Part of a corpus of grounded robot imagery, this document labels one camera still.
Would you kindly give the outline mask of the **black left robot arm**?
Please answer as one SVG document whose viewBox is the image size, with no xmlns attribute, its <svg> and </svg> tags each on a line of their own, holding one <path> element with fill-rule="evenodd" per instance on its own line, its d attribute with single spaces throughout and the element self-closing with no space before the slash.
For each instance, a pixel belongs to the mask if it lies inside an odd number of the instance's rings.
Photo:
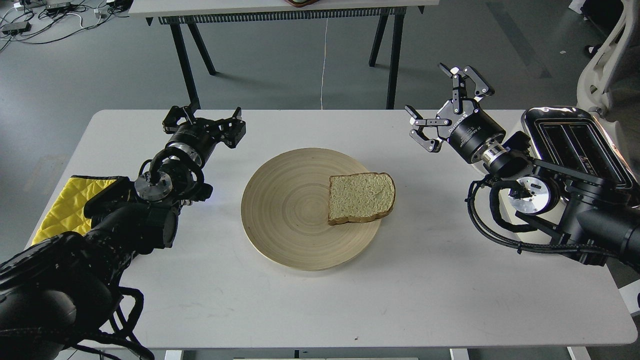
<svg viewBox="0 0 640 360">
<path fill-rule="evenodd" d="M 82 341 L 121 346 L 140 360 L 154 354 L 137 340 L 139 289 L 120 285 L 138 255 L 171 248 L 182 207 L 213 193 L 203 168 L 220 142 L 235 148 L 246 133 L 242 109 L 220 120 L 174 105 L 162 123 L 171 138 L 135 181 L 120 177 L 89 199 L 86 234 L 64 231 L 1 265 L 1 358 L 53 360 L 74 348 L 114 359 Z"/>
</svg>

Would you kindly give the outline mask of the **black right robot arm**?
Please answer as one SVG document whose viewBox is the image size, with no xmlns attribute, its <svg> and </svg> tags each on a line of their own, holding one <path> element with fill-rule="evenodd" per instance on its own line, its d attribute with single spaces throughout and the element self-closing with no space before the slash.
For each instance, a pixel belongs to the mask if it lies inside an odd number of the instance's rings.
<svg viewBox="0 0 640 360">
<path fill-rule="evenodd" d="M 411 105 L 410 137 L 427 152 L 448 144 L 486 172 L 471 182 L 467 212 L 487 239 L 518 252 L 584 265 L 617 259 L 639 271 L 639 183 L 598 120 L 573 106 L 533 107 L 506 131 L 480 107 L 494 89 L 473 66 L 439 68 L 451 98 L 435 117 Z"/>
</svg>

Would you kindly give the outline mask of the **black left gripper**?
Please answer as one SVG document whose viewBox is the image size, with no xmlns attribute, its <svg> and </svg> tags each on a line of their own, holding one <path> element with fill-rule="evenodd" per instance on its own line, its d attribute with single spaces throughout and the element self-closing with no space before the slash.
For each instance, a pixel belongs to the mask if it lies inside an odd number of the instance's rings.
<svg viewBox="0 0 640 360">
<path fill-rule="evenodd" d="M 191 158 L 209 158 L 218 142 L 235 149 L 246 135 L 242 108 L 236 107 L 232 116 L 212 121 L 196 119 L 191 105 L 173 105 L 162 121 L 164 133 L 171 134 L 167 148 L 182 150 Z"/>
</svg>

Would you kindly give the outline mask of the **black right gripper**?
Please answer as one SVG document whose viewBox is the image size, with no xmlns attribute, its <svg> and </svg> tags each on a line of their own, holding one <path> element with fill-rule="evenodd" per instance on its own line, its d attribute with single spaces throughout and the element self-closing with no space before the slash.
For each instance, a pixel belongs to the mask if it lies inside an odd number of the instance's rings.
<svg viewBox="0 0 640 360">
<path fill-rule="evenodd" d="M 483 98 L 493 96 L 495 89 L 473 68 L 466 65 L 439 69 L 452 81 L 452 96 L 439 110 L 436 118 L 423 118 L 411 105 L 404 109 L 411 117 L 410 137 L 427 152 L 438 153 L 446 141 L 468 164 L 480 161 L 479 149 L 487 141 L 502 142 L 506 131 L 480 107 Z M 429 138 L 425 128 L 439 128 L 439 138 Z"/>
</svg>

